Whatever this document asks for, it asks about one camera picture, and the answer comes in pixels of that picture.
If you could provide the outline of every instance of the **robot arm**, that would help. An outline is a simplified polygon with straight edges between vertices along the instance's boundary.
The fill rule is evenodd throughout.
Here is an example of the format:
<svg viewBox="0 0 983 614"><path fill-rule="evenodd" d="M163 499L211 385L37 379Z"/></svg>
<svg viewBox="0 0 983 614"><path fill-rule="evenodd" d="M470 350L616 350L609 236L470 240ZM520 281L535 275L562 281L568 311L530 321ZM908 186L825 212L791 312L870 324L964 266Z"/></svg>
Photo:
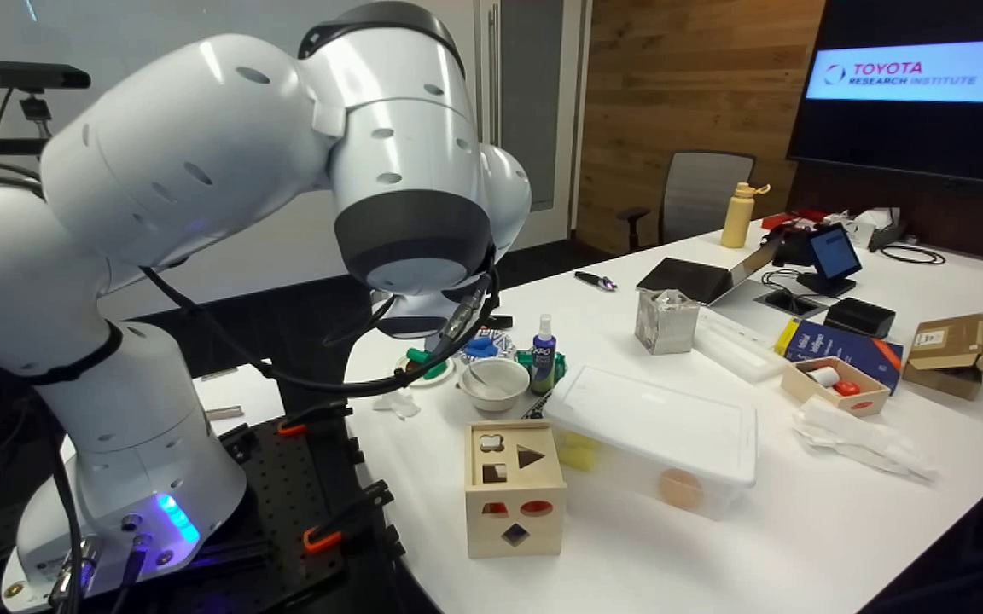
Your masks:
<svg viewBox="0 0 983 614"><path fill-rule="evenodd" d="M330 190L352 275L397 293L469 285L520 236L521 167L475 137L461 61L431 13L363 8L304 59L223 35L181 49L69 124L46 196L0 186L0 367L37 385L75 444L87 593L186 571L245 475L206 425L179 344L104 321L95 295ZM25 507L6 609L40 609L72 548L55 487Z"/></svg>

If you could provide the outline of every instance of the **chair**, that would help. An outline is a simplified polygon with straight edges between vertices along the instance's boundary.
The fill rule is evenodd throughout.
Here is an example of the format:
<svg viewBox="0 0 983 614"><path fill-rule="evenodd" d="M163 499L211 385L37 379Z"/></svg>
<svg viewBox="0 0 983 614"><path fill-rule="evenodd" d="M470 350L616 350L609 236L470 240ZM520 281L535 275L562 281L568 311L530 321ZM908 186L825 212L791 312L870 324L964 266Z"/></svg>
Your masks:
<svg viewBox="0 0 983 614"><path fill-rule="evenodd" d="M667 196L658 203L658 242L722 229L735 183L747 179L752 171L752 153L675 151L668 155ZM629 221L632 252L640 250L640 218L650 212L650 203L640 203L619 213Z"/></svg>

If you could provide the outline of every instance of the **wooden shape sorter cube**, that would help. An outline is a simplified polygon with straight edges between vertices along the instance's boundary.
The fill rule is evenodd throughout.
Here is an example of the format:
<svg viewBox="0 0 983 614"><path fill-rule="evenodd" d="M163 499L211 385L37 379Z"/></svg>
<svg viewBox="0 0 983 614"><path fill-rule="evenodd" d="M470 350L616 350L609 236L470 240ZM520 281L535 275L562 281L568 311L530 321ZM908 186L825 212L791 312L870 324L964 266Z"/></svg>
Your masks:
<svg viewBox="0 0 983 614"><path fill-rule="evenodd" d="M568 487L553 425L475 424L469 428L469 556L558 556Z"/></svg>

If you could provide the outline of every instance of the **spray bottle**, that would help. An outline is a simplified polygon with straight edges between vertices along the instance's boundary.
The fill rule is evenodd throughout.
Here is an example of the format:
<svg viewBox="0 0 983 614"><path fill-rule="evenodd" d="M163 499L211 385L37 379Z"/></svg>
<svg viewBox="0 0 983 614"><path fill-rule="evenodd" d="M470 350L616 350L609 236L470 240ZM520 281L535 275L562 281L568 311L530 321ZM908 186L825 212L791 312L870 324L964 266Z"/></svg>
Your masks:
<svg viewBox="0 0 983 614"><path fill-rule="evenodd" d="M752 186L747 179L735 183L735 193L727 202L727 221L725 221L722 244L727 244L727 250L744 244L744 236L747 236L752 218L756 218L756 196L767 193L767 190L772 190L772 183L763 183L763 186Z"/></svg>
<svg viewBox="0 0 983 614"><path fill-rule="evenodd" d="M538 329L532 334L530 391L548 394L558 385L558 334L551 312L538 312Z"/></svg>

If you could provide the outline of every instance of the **table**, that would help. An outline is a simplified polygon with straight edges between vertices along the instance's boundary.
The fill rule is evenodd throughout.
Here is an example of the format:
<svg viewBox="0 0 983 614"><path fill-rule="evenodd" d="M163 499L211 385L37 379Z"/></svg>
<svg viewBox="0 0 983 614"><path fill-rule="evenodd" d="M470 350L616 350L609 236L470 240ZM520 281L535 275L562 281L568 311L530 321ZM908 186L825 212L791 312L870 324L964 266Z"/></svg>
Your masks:
<svg viewBox="0 0 983 614"><path fill-rule="evenodd" d="M834 453L806 450L791 433L791 402L779 379L747 385L708 353L647 353L632 336L634 281L661 257L735 266L744 252L722 250L718 233L609 258L593 270L622 289L601 293L569 273L503 295L526 344L538 312L577 364L619 364L640 379L708 387L757 409L757 481L725 516L703 519L650 499L610 499L569 478L562 551L558 560L469 560L466 548L466 425L475 409L454 383L417 387L417 417L379 411L358 399L352 433L366 470L387 478L408 563L439 609L856 609L915 563L954 522L983 499L983 391L976 402L915 385L879 417L939 468L933 483L879 475ZM904 266L867 257L850 295L898 311L893 342L908 344L918 321L983 311L983 258ZM786 312L756 302L767 293L747 284L718 317L775 336ZM348 383L397 367L408 344L366 334L348 361Z"/></svg>

